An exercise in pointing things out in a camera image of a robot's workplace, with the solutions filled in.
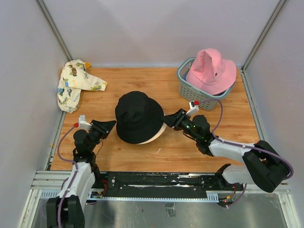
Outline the beige bucket hat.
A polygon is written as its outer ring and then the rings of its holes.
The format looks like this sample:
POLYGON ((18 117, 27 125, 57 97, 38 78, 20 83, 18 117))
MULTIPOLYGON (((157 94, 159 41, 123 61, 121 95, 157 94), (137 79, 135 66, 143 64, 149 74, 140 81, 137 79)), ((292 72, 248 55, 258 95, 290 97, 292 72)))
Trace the beige bucket hat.
POLYGON ((159 138, 163 134, 163 132, 165 131, 166 127, 167 127, 167 125, 165 123, 163 123, 161 129, 152 138, 150 138, 150 139, 148 139, 148 140, 146 140, 146 141, 144 141, 142 143, 138 143, 138 145, 147 144, 147 143, 150 143, 150 142, 156 140, 157 138, 159 138))

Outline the black pink-lined hat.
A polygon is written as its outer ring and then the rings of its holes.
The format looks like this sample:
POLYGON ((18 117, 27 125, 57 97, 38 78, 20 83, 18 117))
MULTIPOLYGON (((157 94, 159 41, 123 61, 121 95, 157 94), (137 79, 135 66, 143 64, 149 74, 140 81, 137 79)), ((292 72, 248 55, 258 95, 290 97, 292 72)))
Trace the black pink-lined hat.
POLYGON ((140 91, 128 92, 115 108, 117 135, 129 144, 144 143, 161 130, 163 116, 163 108, 154 99, 140 91))

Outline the pink bucket hat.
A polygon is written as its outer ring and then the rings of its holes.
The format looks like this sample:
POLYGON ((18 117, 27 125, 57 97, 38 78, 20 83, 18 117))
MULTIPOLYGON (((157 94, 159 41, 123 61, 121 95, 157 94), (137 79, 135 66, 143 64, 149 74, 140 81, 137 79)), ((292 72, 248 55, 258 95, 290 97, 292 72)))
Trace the pink bucket hat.
POLYGON ((197 53, 185 80, 203 92, 218 95, 228 90, 236 77, 235 63, 223 59, 218 50, 207 48, 197 53))

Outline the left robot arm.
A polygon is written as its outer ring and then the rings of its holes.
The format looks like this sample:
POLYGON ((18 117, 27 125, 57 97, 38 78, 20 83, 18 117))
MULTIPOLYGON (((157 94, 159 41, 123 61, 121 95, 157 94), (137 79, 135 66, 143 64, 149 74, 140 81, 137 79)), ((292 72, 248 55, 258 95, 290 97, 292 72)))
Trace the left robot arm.
POLYGON ((95 147, 106 139, 116 121, 86 122, 79 117, 73 124, 73 164, 70 176, 63 182, 61 191, 46 203, 47 227, 83 228, 85 226, 84 208, 91 188, 98 187, 102 176, 96 164, 95 147))

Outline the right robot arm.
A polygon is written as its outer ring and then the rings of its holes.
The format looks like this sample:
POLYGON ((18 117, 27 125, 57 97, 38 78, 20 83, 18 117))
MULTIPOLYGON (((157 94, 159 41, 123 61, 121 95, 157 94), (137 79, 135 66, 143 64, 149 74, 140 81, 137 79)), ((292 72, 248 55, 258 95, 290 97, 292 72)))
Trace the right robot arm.
POLYGON ((242 166, 224 165, 215 178, 220 190, 228 189, 234 183, 255 184, 265 192, 273 192, 282 181, 291 177, 293 169, 266 141, 245 143, 227 141, 217 137, 210 130, 210 124, 203 115, 190 118, 183 109, 162 117, 164 123, 183 131, 196 142, 198 150, 211 157, 224 157, 243 163, 242 166))

